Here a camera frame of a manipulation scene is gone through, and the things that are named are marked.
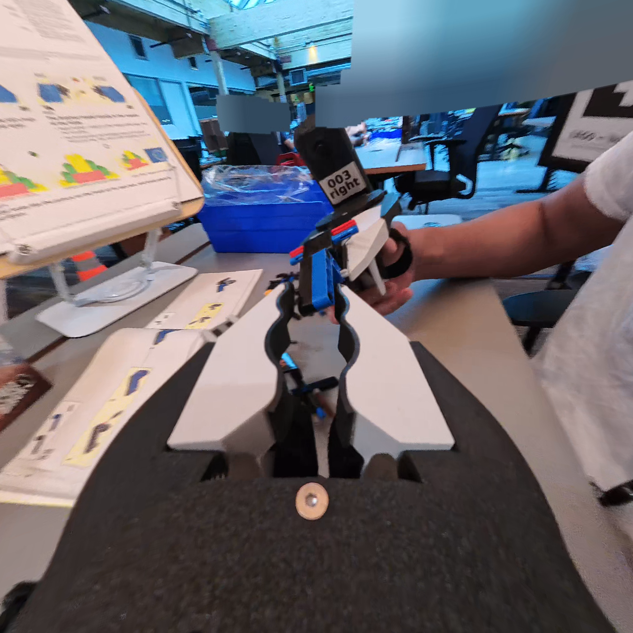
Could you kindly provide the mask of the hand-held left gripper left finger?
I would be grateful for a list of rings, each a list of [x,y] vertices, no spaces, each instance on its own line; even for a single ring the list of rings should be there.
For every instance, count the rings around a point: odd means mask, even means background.
[[[212,347],[168,446],[264,455],[288,435],[294,401],[281,357],[290,344],[294,286],[281,284]]]

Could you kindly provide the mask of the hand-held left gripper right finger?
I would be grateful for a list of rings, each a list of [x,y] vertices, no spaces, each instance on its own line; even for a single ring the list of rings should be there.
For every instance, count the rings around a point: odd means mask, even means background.
[[[346,286],[336,289],[339,379],[335,431],[362,458],[450,450],[455,439],[412,345]]]

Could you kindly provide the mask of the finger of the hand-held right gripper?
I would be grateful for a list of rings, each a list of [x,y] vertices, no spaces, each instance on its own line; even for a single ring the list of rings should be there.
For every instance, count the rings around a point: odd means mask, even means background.
[[[379,296],[385,296],[385,281],[380,273],[380,268],[378,266],[376,258],[373,258],[369,262],[368,267],[366,267],[366,269],[364,269],[364,271],[359,274],[356,280],[356,290],[358,292],[374,290],[378,293]]]
[[[389,226],[378,219],[352,235],[344,244],[346,277],[357,279],[379,255],[389,238]]]

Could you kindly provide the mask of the black lego frame with axles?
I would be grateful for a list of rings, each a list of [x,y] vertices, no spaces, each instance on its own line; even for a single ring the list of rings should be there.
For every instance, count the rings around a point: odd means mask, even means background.
[[[313,255],[320,250],[338,248],[345,240],[357,233],[359,233],[359,228],[356,220],[349,220],[333,228],[313,232],[302,245],[289,253],[289,261],[294,265],[305,256]]]

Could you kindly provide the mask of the partly built lego truck chassis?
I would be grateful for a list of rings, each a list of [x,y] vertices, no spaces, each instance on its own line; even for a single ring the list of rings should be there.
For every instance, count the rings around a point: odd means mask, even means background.
[[[290,394],[296,396],[302,405],[307,407],[310,415],[320,422],[333,420],[335,411],[323,393],[336,389],[338,379],[327,377],[314,382],[305,382],[302,371],[288,352],[281,355],[280,365],[284,376],[291,381]]]

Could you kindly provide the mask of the lego set box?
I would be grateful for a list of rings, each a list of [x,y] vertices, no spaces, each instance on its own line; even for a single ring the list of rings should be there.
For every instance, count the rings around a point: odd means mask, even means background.
[[[1,431],[51,387],[50,381],[27,363],[1,366]]]

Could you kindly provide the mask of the person's right hand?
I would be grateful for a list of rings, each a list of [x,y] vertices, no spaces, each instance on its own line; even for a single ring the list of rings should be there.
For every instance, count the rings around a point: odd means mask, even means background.
[[[403,257],[403,253],[406,249],[403,242],[395,241],[390,237],[382,247],[377,260],[383,266],[393,265]],[[364,289],[358,293],[360,298],[383,316],[397,311],[413,296],[413,291],[410,286],[416,279],[416,261],[413,247],[410,246],[409,250],[411,261],[407,270],[399,277],[385,281],[384,294],[381,294],[380,290],[375,286]]]

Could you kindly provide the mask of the background wooden desk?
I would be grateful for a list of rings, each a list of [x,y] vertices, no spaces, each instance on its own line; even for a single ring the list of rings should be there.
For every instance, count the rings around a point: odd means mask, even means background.
[[[427,148],[423,143],[401,144],[384,139],[355,149],[367,175],[389,175],[425,170]]]

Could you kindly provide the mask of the clear plastic bag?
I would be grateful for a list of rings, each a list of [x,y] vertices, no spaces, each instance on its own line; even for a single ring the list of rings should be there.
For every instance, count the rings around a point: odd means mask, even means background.
[[[203,172],[202,188],[210,206],[325,200],[306,168],[288,165],[214,166]]]

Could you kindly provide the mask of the black office chair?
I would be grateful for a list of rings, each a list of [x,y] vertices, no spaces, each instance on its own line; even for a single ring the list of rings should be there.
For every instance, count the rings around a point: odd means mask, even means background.
[[[404,172],[394,178],[395,189],[399,194],[409,194],[408,209],[418,204],[426,207],[431,202],[448,199],[471,199],[476,191],[477,164],[481,152],[478,141],[467,138],[440,138],[436,136],[418,136],[413,140],[423,140],[430,149],[431,170]],[[447,149],[448,170],[436,170],[436,147]]]

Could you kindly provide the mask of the blue storage bin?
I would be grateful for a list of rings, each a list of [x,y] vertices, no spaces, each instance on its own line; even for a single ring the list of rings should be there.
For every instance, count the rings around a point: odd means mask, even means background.
[[[333,211],[323,201],[204,206],[197,214],[218,253],[287,254]]]

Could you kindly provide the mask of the open instruction booklet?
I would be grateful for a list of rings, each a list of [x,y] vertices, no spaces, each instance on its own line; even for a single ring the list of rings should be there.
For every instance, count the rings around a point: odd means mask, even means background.
[[[262,269],[203,273],[145,328],[115,331],[18,455],[1,502],[71,508],[133,414],[239,318]]]

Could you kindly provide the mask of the white document stand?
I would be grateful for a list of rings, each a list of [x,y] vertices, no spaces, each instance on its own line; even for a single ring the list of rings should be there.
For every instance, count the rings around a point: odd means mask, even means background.
[[[67,338],[85,337],[195,277],[195,268],[155,259],[159,236],[159,229],[149,232],[140,265],[78,294],[70,290],[61,262],[49,265],[61,300],[39,312],[36,321]]]

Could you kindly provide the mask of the orange traffic cone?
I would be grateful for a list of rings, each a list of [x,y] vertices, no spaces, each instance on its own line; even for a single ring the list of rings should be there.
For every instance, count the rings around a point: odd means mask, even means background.
[[[84,251],[72,256],[70,259],[81,282],[93,279],[107,271],[107,267],[99,260],[94,251]]]

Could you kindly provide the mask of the framed marker sign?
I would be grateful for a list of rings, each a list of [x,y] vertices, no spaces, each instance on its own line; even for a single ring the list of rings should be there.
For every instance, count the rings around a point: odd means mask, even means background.
[[[631,131],[632,81],[564,95],[538,164],[581,173]]]

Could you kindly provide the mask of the laminated instruction sheet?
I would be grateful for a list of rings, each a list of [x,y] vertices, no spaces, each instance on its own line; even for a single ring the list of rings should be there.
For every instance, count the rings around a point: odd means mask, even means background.
[[[67,1],[1,2],[1,253],[29,230],[2,213],[166,160],[151,121]]]

